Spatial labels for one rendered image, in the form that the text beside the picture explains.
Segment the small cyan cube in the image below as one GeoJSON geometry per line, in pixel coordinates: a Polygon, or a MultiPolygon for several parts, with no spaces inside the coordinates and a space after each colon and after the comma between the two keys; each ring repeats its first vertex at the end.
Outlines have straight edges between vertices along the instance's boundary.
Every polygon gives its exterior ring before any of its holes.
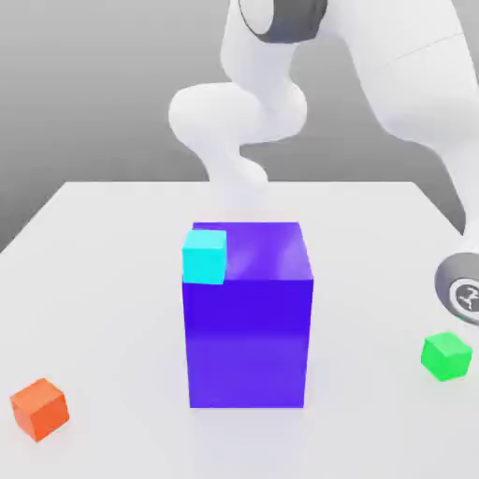
{"type": "Polygon", "coordinates": [[[227,242],[223,230],[192,229],[182,252],[182,280],[185,283],[222,284],[225,279],[227,242]]]}

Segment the small green cube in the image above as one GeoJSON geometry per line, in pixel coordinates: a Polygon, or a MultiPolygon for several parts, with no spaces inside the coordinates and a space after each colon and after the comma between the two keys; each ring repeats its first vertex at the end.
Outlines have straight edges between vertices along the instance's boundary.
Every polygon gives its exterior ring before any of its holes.
{"type": "Polygon", "coordinates": [[[421,364],[440,382],[463,377],[472,360],[472,348],[453,332],[425,338],[421,364]]]}

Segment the small orange cube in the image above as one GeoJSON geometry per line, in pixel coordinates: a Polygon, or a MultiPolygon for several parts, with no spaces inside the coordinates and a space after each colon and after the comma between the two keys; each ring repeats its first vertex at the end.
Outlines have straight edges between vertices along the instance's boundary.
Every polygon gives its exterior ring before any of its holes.
{"type": "Polygon", "coordinates": [[[37,443],[69,420],[65,394],[40,378],[10,397],[19,428],[37,443]]]}

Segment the large blue box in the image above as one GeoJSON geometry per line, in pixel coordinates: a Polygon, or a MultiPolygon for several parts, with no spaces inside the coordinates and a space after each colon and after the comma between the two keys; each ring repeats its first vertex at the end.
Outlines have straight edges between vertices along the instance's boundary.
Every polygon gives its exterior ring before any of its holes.
{"type": "Polygon", "coordinates": [[[222,284],[182,281],[191,407],[302,407],[313,274],[299,223],[192,229],[225,231],[227,260],[222,284]]]}

